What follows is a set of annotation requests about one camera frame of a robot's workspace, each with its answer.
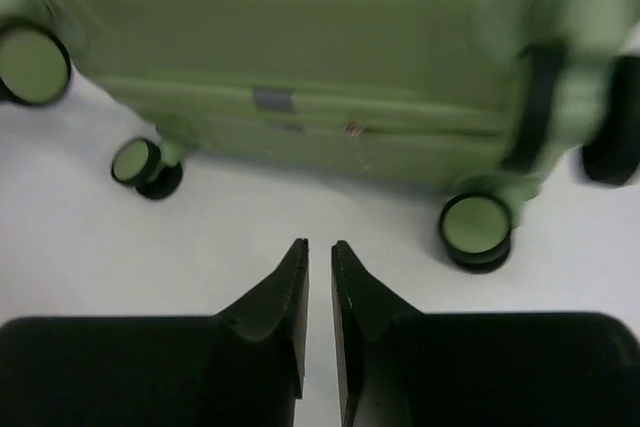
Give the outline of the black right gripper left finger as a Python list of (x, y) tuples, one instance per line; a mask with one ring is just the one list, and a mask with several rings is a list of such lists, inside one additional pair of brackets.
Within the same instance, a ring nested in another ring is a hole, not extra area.
[(5, 426), (289, 426), (303, 391), (309, 245), (201, 316), (23, 317), (1, 329)]

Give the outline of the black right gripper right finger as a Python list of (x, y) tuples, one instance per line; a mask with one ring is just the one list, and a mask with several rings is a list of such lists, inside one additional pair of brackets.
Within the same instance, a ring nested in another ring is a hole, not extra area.
[(635, 426), (639, 343), (596, 312), (424, 313), (331, 254), (345, 426)]

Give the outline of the green hard-shell suitcase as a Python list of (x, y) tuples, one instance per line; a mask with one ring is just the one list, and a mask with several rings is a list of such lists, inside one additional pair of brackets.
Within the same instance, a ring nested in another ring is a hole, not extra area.
[(508, 259), (526, 203), (577, 150), (639, 169), (639, 0), (1, 0), (1, 98), (46, 108), (74, 73), (153, 125), (112, 178), (170, 196), (197, 150), (423, 182), (449, 259)]

